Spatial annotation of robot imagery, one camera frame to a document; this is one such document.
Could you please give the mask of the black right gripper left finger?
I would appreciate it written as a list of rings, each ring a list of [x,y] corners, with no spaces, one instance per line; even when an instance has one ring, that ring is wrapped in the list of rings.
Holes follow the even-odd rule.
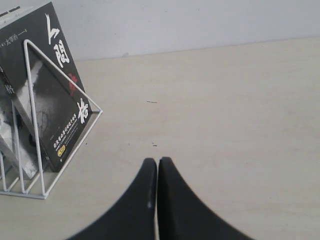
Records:
[[[70,240],[154,240],[157,164],[146,158],[127,190],[100,218]]]

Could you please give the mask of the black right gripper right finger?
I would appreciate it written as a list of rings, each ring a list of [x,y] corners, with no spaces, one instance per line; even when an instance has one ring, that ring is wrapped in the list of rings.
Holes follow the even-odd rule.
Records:
[[[251,239],[200,200],[170,157],[159,161],[157,219],[161,240]]]

